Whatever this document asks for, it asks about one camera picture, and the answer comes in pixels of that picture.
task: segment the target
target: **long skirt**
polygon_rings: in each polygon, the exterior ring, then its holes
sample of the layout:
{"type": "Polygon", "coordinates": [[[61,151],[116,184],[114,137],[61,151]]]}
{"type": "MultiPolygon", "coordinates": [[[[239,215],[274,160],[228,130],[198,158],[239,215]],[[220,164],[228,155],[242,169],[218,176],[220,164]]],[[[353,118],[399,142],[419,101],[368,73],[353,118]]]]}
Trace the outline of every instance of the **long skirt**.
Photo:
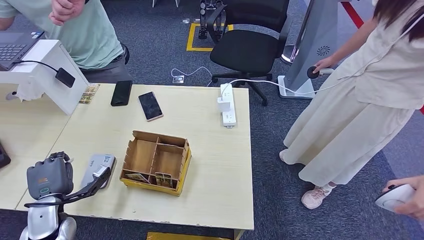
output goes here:
{"type": "MultiPolygon", "coordinates": [[[[356,80],[318,92],[285,137],[284,162],[305,165],[299,173],[302,180],[320,187],[347,184],[414,113],[358,101],[356,80]]],[[[321,89],[336,83],[332,74],[321,89]]]]}

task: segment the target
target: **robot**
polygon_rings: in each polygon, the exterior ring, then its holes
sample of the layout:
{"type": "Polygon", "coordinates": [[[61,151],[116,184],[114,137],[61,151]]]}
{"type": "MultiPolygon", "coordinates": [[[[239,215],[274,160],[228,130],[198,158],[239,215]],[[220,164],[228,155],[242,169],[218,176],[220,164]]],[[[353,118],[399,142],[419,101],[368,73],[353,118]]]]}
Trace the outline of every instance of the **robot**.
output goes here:
{"type": "Polygon", "coordinates": [[[70,194],[74,189],[73,168],[63,151],[52,153],[29,167],[26,171],[28,191],[36,201],[24,205],[29,208],[28,225],[19,240],[74,240],[77,223],[65,213],[64,205],[95,195],[110,176],[111,169],[102,165],[93,172],[91,183],[70,194]]]}
{"type": "MultiPolygon", "coordinates": [[[[198,38],[201,40],[205,40],[208,38],[208,29],[207,29],[207,20],[208,16],[210,16],[217,8],[223,5],[221,0],[200,0],[200,30],[198,38]]],[[[216,27],[214,34],[216,38],[219,40],[223,35],[223,30],[221,27],[221,18],[219,15],[216,19],[216,27]]]]}

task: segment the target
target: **black smartphone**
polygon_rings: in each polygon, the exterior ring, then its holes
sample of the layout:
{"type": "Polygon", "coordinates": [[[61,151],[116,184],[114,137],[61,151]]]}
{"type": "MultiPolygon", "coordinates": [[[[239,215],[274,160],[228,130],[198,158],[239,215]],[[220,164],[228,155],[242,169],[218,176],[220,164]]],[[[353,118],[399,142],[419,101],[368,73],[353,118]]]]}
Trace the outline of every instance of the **black smartphone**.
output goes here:
{"type": "Polygon", "coordinates": [[[11,163],[10,157],[6,154],[5,149],[3,148],[2,144],[0,143],[0,168],[3,168],[4,166],[11,163]]]}
{"type": "Polygon", "coordinates": [[[115,85],[115,90],[113,91],[112,101],[110,105],[116,106],[126,106],[130,100],[131,87],[133,86],[133,81],[118,81],[115,85]]]}
{"type": "Polygon", "coordinates": [[[164,116],[161,107],[156,100],[156,96],[152,91],[138,96],[138,100],[140,101],[141,107],[143,108],[147,122],[164,116]]]}

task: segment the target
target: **long hair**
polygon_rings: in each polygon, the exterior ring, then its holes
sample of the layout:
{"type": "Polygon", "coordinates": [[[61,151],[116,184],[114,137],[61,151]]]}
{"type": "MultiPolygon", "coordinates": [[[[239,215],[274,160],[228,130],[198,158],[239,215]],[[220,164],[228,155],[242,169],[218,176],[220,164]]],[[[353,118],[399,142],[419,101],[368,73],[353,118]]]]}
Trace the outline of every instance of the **long hair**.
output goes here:
{"type": "MultiPolygon", "coordinates": [[[[410,8],[417,0],[379,0],[375,6],[374,18],[379,22],[386,21],[385,27],[388,28],[393,24],[399,16],[401,16],[408,8],[410,8]]],[[[406,32],[412,24],[424,14],[424,6],[417,9],[415,14],[403,27],[402,33],[406,32]]],[[[424,18],[408,33],[409,41],[424,38],[424,18]]]]}

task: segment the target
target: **light green t-shirt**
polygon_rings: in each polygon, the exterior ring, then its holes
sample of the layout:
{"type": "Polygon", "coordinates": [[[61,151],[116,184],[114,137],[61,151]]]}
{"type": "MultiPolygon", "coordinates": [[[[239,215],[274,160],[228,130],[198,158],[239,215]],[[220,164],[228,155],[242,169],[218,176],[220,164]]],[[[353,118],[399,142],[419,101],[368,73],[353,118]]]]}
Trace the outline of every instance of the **light green t-shirt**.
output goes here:
{"type": "Polygon", "coordinates": [[[76,64],[83,69],[99,69],[123,53],[115,29],[100,0],[90,0],[81,13],[63,26],[49,19],[51,0],[0,0],[0,18],[19,13],[45,31],[47,39],[60,40],[76,64]]]}

